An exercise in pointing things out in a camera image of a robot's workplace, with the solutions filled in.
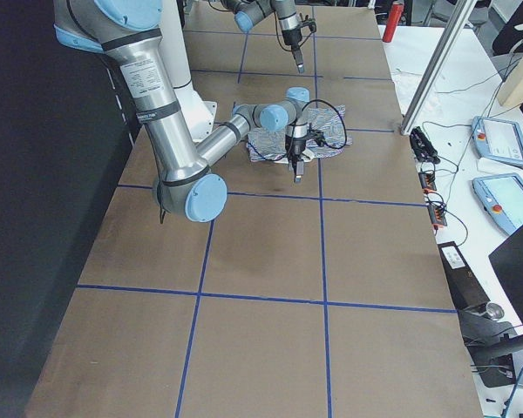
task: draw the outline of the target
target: black wall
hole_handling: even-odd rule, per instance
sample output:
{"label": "black wall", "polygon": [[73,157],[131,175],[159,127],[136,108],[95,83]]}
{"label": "black wall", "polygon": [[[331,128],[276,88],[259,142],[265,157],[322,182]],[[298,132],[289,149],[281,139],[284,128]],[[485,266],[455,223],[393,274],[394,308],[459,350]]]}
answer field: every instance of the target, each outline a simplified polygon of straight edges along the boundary
{"label": "black wall", "polygon": [[53,21],[52,0],[0,1],[0,417],[23,411],[131,149],[105,67]]}

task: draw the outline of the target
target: white desk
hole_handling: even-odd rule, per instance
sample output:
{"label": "white desk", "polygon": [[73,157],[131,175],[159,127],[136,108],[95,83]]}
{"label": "white desk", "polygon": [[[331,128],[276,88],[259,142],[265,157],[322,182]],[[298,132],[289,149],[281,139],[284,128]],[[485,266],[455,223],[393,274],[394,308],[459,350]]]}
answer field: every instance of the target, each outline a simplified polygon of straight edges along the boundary
{"label": "white desk", "polygon": [[[384,27],[380,27],[380,30],[383,33]],[[391,72],[402,71],[423,74],[442,31],[441,28],[398,27],[393,41],[390,44],[384,44]],[[495,68],[472,30],[463,30],[440,73],[435,90],[464,89],[495,73]],[[418,125],[422,126],[422,123],[426,120],[442,125],[470,124],[472,118],[480,115],[486,108],[500,81],[501,78],[495,76],[468,91],[438,94],[437,98],[439,98],[441,111],[428,111],[428,114],[424,112],[418,119]],[[505,109],[498,104],[498,101],[495,101],[491,114],[496,115]],[[523,114],[519,108],[500,115],[500,118],[519,122],[523,131]],[[504,320],[508,320],[514,325],[520,324],[520,320],[499,284],[488,259],[488,254],[506,239],[506,235],[496,227],[483,210],[472,191],[471,180],[502,172],[517,172],[523,178],[523,171],[514,169],[509,165],[501,166],[499,171],[479,171],[477,167],[479,156],[473,145],[469,144],[465,149],[471,133],[470,128],[446,129],[426,124],[425,129],[441,157],[457,163],[465,152],[460,163],[459,173],[452,185],[448,205],[450,212],[459,216],[469,229],[469,237],[466,243],[460,247],[460,250],[489,298],[504,308],[506,312]],[[442,161],[437,168],[453,170],[455,167],[449,162]],[[451,174],[438,172],[436,184],[438,191],[445,198],[447,198],[451,180]],[[459,243],[465,237],[465,229],[453,217],[447,216],[449,226],[438,231],[437,242],[453,240]],[[518,334],[522,334],[523,328],[517,328],[516,331]],[[486,388],[478,376],[475,376],[475,383],[484,414],[499,416],[511,387]],[[493,399],[496,402],[486,402],[486,398]],[[509,416],[517,418],[519,412],[523,413],[523,389],[521,388],[513,398]]]}

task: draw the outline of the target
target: red fire extinguisher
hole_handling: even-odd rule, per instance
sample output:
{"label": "red fire extinguisher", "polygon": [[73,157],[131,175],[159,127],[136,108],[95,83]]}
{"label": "red fire extinguisher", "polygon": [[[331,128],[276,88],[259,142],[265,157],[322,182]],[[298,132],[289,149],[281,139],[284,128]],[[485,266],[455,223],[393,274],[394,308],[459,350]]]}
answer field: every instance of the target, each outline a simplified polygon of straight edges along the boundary
{"label": "red fire extinguisher", "polygon": [[391,39],[393,39],[393,34],[395,33],[399,19],[403,14],[403,7],[403,3],[400,2],[393,2],[391,5],[390,16],[388,17],[387,24],[385,25],[385,32],[384,37],[382,37],[382,41],[391,42]]}

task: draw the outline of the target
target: blue cable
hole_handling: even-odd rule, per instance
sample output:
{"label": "blue cable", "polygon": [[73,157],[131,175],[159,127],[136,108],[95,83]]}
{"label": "blue cable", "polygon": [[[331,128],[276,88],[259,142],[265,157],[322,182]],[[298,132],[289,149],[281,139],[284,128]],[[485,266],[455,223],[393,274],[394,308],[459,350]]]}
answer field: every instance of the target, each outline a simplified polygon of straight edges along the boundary
{"label": "blue cable", "polygon": [[523,367],[520,370],[519,375],[517,376],[517,380],[515,381],[515,384],[513,385],[512,393],[509,395],[509,399],[507,400],[506,409],[502,412],[501,418],[507,418],[507,412],[509,411],[509,407],[512,404],[513,396],[515,395],[515,392],[517,391],[517,387],[520,384],[521,377],[523,377]]}

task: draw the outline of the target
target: sticker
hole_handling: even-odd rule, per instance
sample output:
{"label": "sticker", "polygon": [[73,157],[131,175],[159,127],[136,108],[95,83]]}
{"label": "sticker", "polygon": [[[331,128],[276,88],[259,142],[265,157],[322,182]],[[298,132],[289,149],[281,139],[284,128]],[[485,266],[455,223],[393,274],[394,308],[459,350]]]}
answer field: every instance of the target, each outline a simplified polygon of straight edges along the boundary
{"label": "sticker", "polygon": [[442,248],[442,252],[444,253],[447,262],[452,266],[452,269],[465,267],[465,262],[461,259],[461,256],[454,246],[445,246]]}
{"label": "sticker", "polygon": [[153,58],[120,67],[133,98],[149,96],[154,91],[165,90],[159,68]]}

